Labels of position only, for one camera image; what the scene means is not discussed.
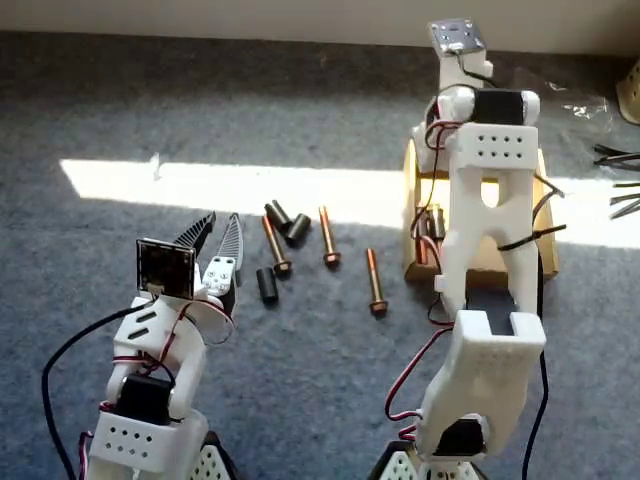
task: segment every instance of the gray carpet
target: gray carpet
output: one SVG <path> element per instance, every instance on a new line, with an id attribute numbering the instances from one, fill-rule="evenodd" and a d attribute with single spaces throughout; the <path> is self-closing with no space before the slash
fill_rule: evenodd
<path id="1" fill-rule="evenodd" d="M 609 82 L 630 66 L 491 59 L 500 81 L 543 75 L 582 100 L 612 98 Z M 2 478 L 63 477 L 42 414 L 44 363 L 72 333 L 128 305 L 136 238 L 170 240 L 204 213 L 82 199 L 59 159 L 148 159 L 159 151 L 167 162 L 399 170 L 409 129 L 434 93 L 435 66 L 432 51 L 416 48 L 0 34 Z M 611 175 L 591 166 L 596 137 L 640 147 L 615 103 L 606 133 L 605 117 L 584 128 L 547 93 L 541 140 L 552 175 Z M 210 350 L 196 406 L 248 479 L 365 478 L 397 430 L 384 417 L 385 394 L 431 330 L 429 296 L 402 279 L 399 232 L 337 225 L 345 264 L 330 273 L 318 263 L 314 224 L 308 244 L 291 255 L 296 272 L 280 284 L 279 308 L 269 311 L 253 271 L 270 254 L 259 219 L 243 223 L 239 329 Z M 382 321 L 366 308 L 368 246 L 378 251 L 391 303 Z M 209 247 L 202 265 L 211 255 Z M 562 272 L 545 294 L 551 400 L 530 478 L 633 478 L 640 251 L 563 243 L 559 255 Z M 114 330 L 83 340 L 53 374 L 55 411 L 74 461 L 78 433 L 97 420 Z M 398 408 L 418 406 L 446 346 L 429 352 Z M 509 447 L 483 463 L 491 478 L 519 478 L 539 399 L 536 373 Z"/>

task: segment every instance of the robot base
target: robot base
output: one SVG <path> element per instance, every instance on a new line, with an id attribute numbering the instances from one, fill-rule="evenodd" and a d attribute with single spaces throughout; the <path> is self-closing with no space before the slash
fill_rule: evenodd
<path id="1" fill-rule="evenodd" d="M 368 480 L 481 480 L 475 467 L 466 461 L 422 463 L 411 442 L 391 442 L 376 463 Z"/>

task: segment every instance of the black wire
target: black wire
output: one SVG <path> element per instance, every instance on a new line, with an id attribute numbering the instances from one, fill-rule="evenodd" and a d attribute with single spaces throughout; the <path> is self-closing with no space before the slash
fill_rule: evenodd
<path id="1" fill-rule="evenodd" d="M 567 225 L 556 225 L 555 227 L 544 228 L 542 230 L 534 230 L 533 233 L 527 237 L 524 237 L 522 240 L 518 240 L 517 242 L 509 243 L 508 245 L 502 245 L 498 247 L 499 252 L 508 252 L 510 250 L 515 250 L 516 248 L 521 247 L 529 242 L 533 242 L 534 240 L 539 239 L 545 235 L 549 235 L 550 233 L 558 232 L 560 230 L 564 230 L 567 228 Z"/>
<path id="2" fill-rule="evenodd" d="M 542 255 L 538 252 L 538 304 L 537 313 L 542 323 L 542 313 L 544 310 L 544 274 L 542 269 Z M 549 402 L 549 377 L 547 375 L 547 361 L 544 356 L 544 350 L 540 353 L 540 375 L 542 377 L 542 400 L 538 407 L 538 413 L 536 419 L 531 427 L 531 433 L 529 434 L 529 440 L 527 441 L 527 448 L 524 453 L 524 459 L 522 460 L 522 480 L 527 480 L 529 473 L 529 461 L 531 460 L 531 452 L 533 450 L 533 444 L 536 441 L 536 435 L 540 429 L 542 423 L 542 417 L 547 409 L 547 403 Z"/>
<path id="3" fill-rule="evenodd" d="M 460 52 L 455 52 L 455 56 L 458 58 L 458 65 L 460 66 L 460 70 L 464 72 L 465 75 L 471 78 L 475 78 L 476 80 L 482 80 L 483 82 L 488 83 L 493 88 L 498 88 L 498 84 L 494 82 L 491 78 L 485 77 L 484 75 L 480 75 L 476 72 L 471 72 L 464 67 L 464 60 L 462 59 L 462 54 Z"/>
<path id="4" fill-rule="evenodd" d="M 547 180 L 546 178 L 538 175 L 537 173 L 533 174 L 533 178 L 535 178 L 536 180 L 538 180 L 539 182 L 545 184 L 547 187 L 549 187 L 551 189 L 551 191 L 554 194 L 557 194 L 560 198 L 564 198 L 565 194 L 562 190 L 560 190 L 558 187 L 556 187 L 553 183 L 551 183 L 549 180 Z"/>
<path id="5" fill-rule="evenodd" d="M 151 365 L 147 366 L 145 365 L 144 367 L 146 368 L 146 372 L 144 372 L 145 375 L 148 375 L 151 373 L 152 368 L 155 366 L 158 366 L 160 368 L 162 368 L 165 373 L 167 374 L 167 377 L 169 377 L 169 381 L 171 382 L 171 386 L 175 387 L 176 386 L 176 377 L 173 375 L 173 372 L 169 369 L 169 367 L 167 367 L 164 363 L 162 363 L 160 360 L 158 360 L 157 358 L 154 358 L 152 355 L 150 355 L 147 352 L 143 353 L 143 357 L 145 359 L 148 359 L 151 361 Z"/>
<path id="6" fill-rule="evenodd" d="M 60 460 L 64 465 L 64 469 L 67 473 L 67 477 L 69 478 L 69 480 L 76 480 L 76 475 L 73 470 L 73 464 L 69 459 L 69 454 L 64 448 L 62 439 L 60 438 L 60 434 L 58 433 L 58 429 L 56 428 L 56 422 L 53 418 L 53 409 L 51 407 L 51 399 L 49 397 L 49 373 L 51 372 L 51 369 L 53 368 L 55 363 L 60 359 L 60 357 L 62 357 L 62 355 L 64 355 L 64 353 L 67 350 L 69 350 L 69 348 L 71 348 L 78 340 L 88 335 L 89 333 L 93 332 L 94 330 L 97 330 L 98 328 L 110 322 L 113 322 L 114 320 L 118 320 L 119 318 L 122 318 L 126 315 L 129 315 L 131 313 L 137 312 L 139 310 L 142 310 L 148 307 L 150 303 L 151 302 L 145 303 L 137 307 L 125 308 L 124 310 L 120 310 L 119 312 L 113 313 L 108 317 L 103 318 L 102 320 L 98 320 L 96 323 L 89 325 L 87 328 L 76 333 L 73 337 L 67 340 L 64 343 L 64 345 L 62 345 L 62 347 L 60 347 L 56 351 L 56 353 L 53 354 L 53 356 L 49 359 L 44 369 L 42 370 L 41 390 L 42 390 L 42 406 L 44 407 L 44 416 L 47 421 L 47 428 L 49 429 L 51 440 L 53 440 L 53 444 L 56 447 L 56 451 L 58 452 L 58 456 L 60 457 Z"/>
<path id="7" fill-rule="evenodd" d="M 413 237 L 413 231 L 418 224 L 418 220 L 427 211 L 429 205 L 431 204 L 431 200 L 433 199 L 433 191 L 436 188 L 436 173 L 438 171 L 438 152 L 436 152 L 435 158 L 433 160 L 433 171 L 431 172 L 431 191 L 429 192 L 429 198 L 427 199 L 427 203 L 425 203 L 420 209 L 416 212 L 411 221 L 411 226 L 409 227 L 409 234 Z"/>

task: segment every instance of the black cable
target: black cable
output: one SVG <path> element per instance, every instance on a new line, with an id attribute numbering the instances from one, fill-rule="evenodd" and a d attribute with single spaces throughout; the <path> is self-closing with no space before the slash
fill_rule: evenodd
<path id="1" fill-rule="evenodd" d="M 556 192 L 551 190 L 550 192 L 547 192 L 542 196 L 542 198 L 536 204 L 536 206 L 533 207 L 533 218 L 536 218 L 538 216 L 538 214 L 540 213 L 540 210 L 542 210 L 542 207 L 544 207 L 545 204 L 549 201 L 549 199 L 553 197 L 555 194 Z"/>
<path id="2" fill-rule="evenodd" d="M 549 235 L 550 233 L 555 233 L 560 230 L 564 230 L 565 228 L 567 228 L 566 225 L 556 225 L 555 227 L 544 228 L 542 230 L 534 230 L 531 235 L 524 237 L 522 240 L 518 240 L 517 242 L 509 243 L 508 245 L 502 245 L 501 247 L 498 247 L 498 251 L 508 252 L 509 250 L 515 250 L 516 248 L 521 247 L 522 245 L 525 245 L 529 242 L 533 242 L 534 240 L 537 240 L 540 237 L 544 237 L 545 235 Z"/>
<path id="3" fill-rule="evenodd" d="M 64 465 L 64 469 L 67 473 L 67 477 L 69 480 L 76 480 L 76 475 L 73 470 L 73 464 L 69 459 L 69 454 L 64 448 L 62 443 L 62 439 L 60 438 L 60 434 L 58 433 L 58 429 L 56 428 L 56 422 L 53 418 L 53 409 L 51 407 L 51 399 L 49 398 L 49 373 L 51 369 L 55 365 L 55 363 L 64 355 L 64 353 L 69 350 L 78 340 L 88 335 L 89 333 L 97 330 L 98 328 L 113 322 L 114 320 L 118 320 L 126 315 L 137 312 L 149 306 L 149 303 L 145 303 L 143 305 L 139 305 L 137 307 L 125 308 L 124 310 L 120 310 L 119 312 L 113 313 L 108 317 L 103 318 L 102 320 L 98 320 L 96 323 L 89 325 L 87 328 L 81 330 L 76 333 L 73 337 L 67 340 L 62 347 L 60 347 L 56 353 L 49 359 L 44 369 L 42 370 L 42 406 L 44 407 L 44 416 L 47 421 L 47 428 L 49 429 L 49 434 L 51 435 L 51 440 L 53 440 L 53 444 L 56 447 L 56 451 L 58 452 L 58 456 Z"/>
<path id="4" fill-rule="evenodd" d="M 535 178 L 536 180 L 538 180 L 540 183 L 543 183 L 544 185 L 546 185 L 547 187 L 549 187 L 551 189 L 551 191 L 554 194 L 557 194 L 560 198 L 564 198 L 565 194 L 562 190 L 560 190 L 558 187 L 556 187 L 553 183 L 551 183 L 549 180 L 547 180 L 546 178 L 538 175 L 537 173 L 533 174 L 533 178 Z"/>
<path id="5" fill-rule="evenodd" d="M 462 70 L 465 75 L 467 75 L 468 77 L 471 77 L 471 78 L 475 78 L 476 80 L 482 80 L 483 82 L 488 83 L 493 88 L 499 88 L 498 84 L 496 82 L 494 82 L 491 78 L 485 77 L 484 75 L 481 75 L 479 73 L 471 72 L 471 71 L 467 70 L 464 67 L 464 60 L 462 59 L 462 54 L 460 54 L 459 52 L 455 52 L 454 54 L 458 58 L 458 65 L 460 66 L 460 70 Z"/>
<path id="6" fill-rule="evenodd" d="M 606 155 L 606 156 L 611 156 L 611 155 L 625 155 L 629 152 L 625 152 L 624 150 L 618 150 L 617 148 L 611 148 L 608 147 L 606 145 L 603 145 L 601 143 L 596 143 L 593 146 L 593 150 L 596 153 L 599 153 L 601 155 Z"/>
<path id="7" fill-rule="evenodd" d="M 172 387 L 176 386 L 176 377 L 175 375 L 173 375 L 173 372 L 169 369 L 169 367 L 167 367 L 164 363 L 162 363 L 157 358 L 154 358 L 152 355 L 150 355 L 147 352 L 144 352 L 142 356 L 144 359 L 148 359 L 151 361 L 151 365 L 148 365 L 148 366 L 144 365 L 144 368 L 147 370 L 146 372 L 144 372 L 145 375 L 150 374 L 153 371 L 154 367 L 160 367 L 165 371 L 165 373 L 167 374 L 167 377 L 169 377 L 171 386 Z"/>
<path id="8" fill-rule="evenodd" d="M 542 255 L 538 252 L 538 302 L 537 313 L 542 323 L 542 312 L 544 309 L 544 274 L 542 269 Z M 527 480 L 529 473 L 529 461 L 531 460 L 531 452 L 533 450 L 533 444 L 536 441 L 536 435 L 540 429 L 542 423 L 542 417 L 547 409 L 547 403 L 549 402 L 549 377 L 547 375 L 547 361 L 544 356 L 544 350 L 540 353 L 540 375 L 542 377 L 542 400 L 538 407 L 538 413 L 536 419 L 531 427 L 531 433 L 529 434 L 529 440 L 527 441 L 527 448 L 524 453 L 524 459 L 522 460 L 522 480 Z"/>

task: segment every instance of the hex head bolt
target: hex head bolt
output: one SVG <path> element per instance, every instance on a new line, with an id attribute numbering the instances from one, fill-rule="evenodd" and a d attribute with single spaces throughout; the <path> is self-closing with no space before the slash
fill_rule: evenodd
<path id="1" fill-rule="evenodd" d="M 333 270 L 340 265 L 342 255 L 340 252 L 336 252 L 335 245 L 333 244 L 333 235 L 331 234 L 331 226 L 329 225 L 329 215 L 327 214 L 327 207 L 320 207 L 320 224 L 322 225 L 322 236 L 324 237 L 325 254 L 322 256 L 324 264 Z"/>
<path id="2" fill-rule="evenodd" d="M 374 316 L 382 317 L 387 313 L 389 302 L 382 298 L 376 254 L 371 248 L 367 248 L 365 253 L 367 256 L 367 265 L 369 267 L 369 282 L 371 284 L 371 303 L 369 303 L 369 309 Z"/>
<path id="3" fill-rule="evenodd" d="M 280 248 L 278 237 L 276 237 L 275 233 L 273 232 L 271 222 L 266 215 L 262 217 L 262 226 L 264 227 L 264 233 L 267 235 L 267 240 L 269 240 L 271 253 L 273 253 L 273 271 L 278 277 L 286 277 L 291 274 L 291 262 L 287 260 L 282 254 L 282 248 Z"/>

